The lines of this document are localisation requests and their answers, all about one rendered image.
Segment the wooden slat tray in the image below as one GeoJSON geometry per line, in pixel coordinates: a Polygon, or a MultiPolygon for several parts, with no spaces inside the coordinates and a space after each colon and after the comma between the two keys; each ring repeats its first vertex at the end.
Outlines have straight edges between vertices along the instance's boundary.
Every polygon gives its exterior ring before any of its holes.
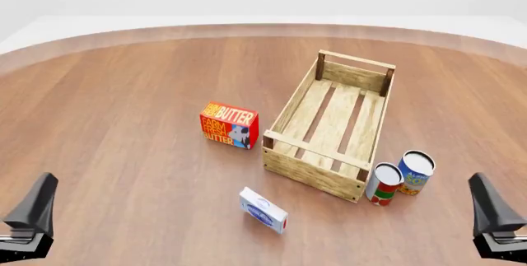
{"type": "Polygon", "coordinates": [[[395,69],[320,50],[263,133],[264,169],[357,203],[372,174],[395,69]]]}

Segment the white and blue cheese box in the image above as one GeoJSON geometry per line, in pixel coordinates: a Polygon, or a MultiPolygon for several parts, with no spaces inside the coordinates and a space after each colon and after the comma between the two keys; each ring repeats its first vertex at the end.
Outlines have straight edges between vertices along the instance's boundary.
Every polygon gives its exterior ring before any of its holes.
{"type": "Polygon", "coordinates": [[[289,217],[286,211],[248,187],[244,187],[239,196],[243,211],[278,234],[285,231],[289,217]]]}

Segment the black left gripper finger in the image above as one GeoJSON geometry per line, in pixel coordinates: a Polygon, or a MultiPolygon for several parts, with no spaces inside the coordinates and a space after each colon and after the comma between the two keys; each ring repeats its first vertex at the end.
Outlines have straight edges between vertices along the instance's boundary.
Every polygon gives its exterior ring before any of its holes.
{"type": "Polygon", "coordinates": [[[32,230],[54,236],[53,207],[58,179],[49,172],[43,173],[30,191],[3,219],[13,229],[32,230]]]}

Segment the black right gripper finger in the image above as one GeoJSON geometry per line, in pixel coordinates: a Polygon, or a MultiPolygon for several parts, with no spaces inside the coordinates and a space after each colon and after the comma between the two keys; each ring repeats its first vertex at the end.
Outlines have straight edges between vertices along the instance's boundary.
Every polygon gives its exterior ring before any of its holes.
{"type": "Polygon", "coordinates": [[[482,172],[468,180],[473,201],[473,236],[513,232],[527,226],[527,218],[514,211],[482,172]]]}

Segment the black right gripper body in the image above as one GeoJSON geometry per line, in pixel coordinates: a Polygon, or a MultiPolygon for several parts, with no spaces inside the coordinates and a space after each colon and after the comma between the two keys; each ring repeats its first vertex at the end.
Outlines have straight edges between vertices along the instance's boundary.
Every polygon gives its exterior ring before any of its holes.
{"type": "Polygon", "coordinates": [[[473,231],[473,243],[482,259],[527,262],[527,235],[513,231],[473,231]]]}

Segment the red and white tomato tin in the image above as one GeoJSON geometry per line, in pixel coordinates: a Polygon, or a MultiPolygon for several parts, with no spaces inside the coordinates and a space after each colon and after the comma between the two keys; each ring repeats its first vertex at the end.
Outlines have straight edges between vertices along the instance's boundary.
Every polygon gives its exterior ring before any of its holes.
{"type": "Polygon", "coordinates": [[[366,198],[377,206],[388,206],[403,183],[400,169],[388,162],[377,164],[366,186],[366,198]]]}

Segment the blue soup tin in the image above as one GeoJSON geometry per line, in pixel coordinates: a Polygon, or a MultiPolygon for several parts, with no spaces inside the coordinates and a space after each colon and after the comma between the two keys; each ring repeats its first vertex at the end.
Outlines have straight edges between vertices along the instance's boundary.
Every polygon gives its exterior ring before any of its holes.
{"type": "Polygon", "coordinates": [[[418,150],[408,150],[401,157],[398,168],[403,174],[403,183],[399,186],[402,194],[415,196],[433,175],[436,168],[434,160],[418,150]]]}

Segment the red butter box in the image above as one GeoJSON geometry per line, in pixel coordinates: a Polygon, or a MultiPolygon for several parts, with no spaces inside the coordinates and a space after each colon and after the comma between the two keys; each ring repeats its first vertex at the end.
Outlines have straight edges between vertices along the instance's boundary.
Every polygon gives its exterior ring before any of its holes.
{"type": "Polygon", "coordinates": [[[199,115],[206,139],[252,149],[259,136],[259,114],[233,105],[210,101],[199,115]]]}

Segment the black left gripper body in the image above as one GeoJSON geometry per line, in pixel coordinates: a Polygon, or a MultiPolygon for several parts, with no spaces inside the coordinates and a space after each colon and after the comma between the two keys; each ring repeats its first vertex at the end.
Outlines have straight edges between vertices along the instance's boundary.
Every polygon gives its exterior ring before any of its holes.
{"type": "Polygon", "coordinates": [[[12,229],[9,236],[0,236],[0,263],[43,259],[54,239],[31,229],[12,229]]]}

